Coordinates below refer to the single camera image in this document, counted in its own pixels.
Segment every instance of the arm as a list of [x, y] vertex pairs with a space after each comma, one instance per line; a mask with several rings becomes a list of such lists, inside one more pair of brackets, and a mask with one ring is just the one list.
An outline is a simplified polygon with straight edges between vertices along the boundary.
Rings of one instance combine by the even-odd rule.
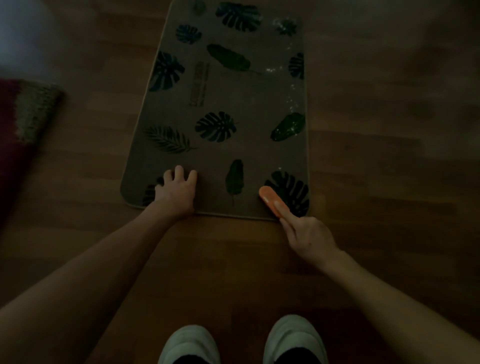
[[0, 310], [0, 363], [83, 363], [165, 232], [193, 212], [197, 174], [165, 172], [155, 201]]
[[480, 363], [480, 342], [357, 264], [316, 218], [276, 205], [290, 246], [343, 287], [407, 363]]

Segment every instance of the foot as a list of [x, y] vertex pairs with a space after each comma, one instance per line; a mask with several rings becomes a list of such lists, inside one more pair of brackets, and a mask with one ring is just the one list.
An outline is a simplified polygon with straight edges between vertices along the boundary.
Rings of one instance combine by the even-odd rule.
[[189, 325], [175, 331], [167, 340], [158, 364], [220, 364], [220, 354], [212, 335], [202, 326]]
[[322, 339], [307, 319], [298, 315], [287, 315], [275, 323], [268, 334], [263, 364], [274, 364], [277, 361], [328, 364]]

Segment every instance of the hand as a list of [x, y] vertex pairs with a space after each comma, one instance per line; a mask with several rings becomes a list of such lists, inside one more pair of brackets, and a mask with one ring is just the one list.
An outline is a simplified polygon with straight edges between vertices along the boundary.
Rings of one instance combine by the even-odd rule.
[[307, 262], [325, 272], [340, 256], [330, 229], [313, 217], [298, 218], [288, 209], [275, 202], [277, 211], [282, 216], [280, 223], [287, 234], [288, 243], [295, 252]]
[[172, 179], [172, 171], [167, 170], [163, 180], [163, 186], [155, 186], [155, 201], [151, 205], [162, 205], [162, 209], [167, 209], [166, 213], [174, 218], [193, 214], [197, 171], [190, 171], [188, 179], [185, 180], [183, 167], [176, 166], [175, 179]]

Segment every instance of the white slipper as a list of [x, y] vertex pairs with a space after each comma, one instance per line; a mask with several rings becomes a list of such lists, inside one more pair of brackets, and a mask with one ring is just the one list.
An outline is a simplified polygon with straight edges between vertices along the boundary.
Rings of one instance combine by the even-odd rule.
[[173, 364], [185, 355], [196, 355], [209, 364], [220, 364], [215, 340], [202, 326], [188, 325], [175, 331], [165, 343], [158, 364]]
[[324, 343], [317, 330], [306, 319], [298, 315], [287, 315], [279, 319], [268, 334], [263, 364], [274, 362], [287, 350], [306, 348], [322, 364], [328, 364]]

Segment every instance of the forearm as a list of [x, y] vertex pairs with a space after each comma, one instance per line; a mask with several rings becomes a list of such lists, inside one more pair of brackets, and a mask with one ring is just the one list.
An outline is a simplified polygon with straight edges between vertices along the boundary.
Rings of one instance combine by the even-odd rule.
[[324, 269], [408, 363], [480, 363], [480, 343], [339, 252]]
[[106, 318], [174, 222], [160, 204], [151, 204], [5, 306], [0, 311], [0, 362], [83, 362]]

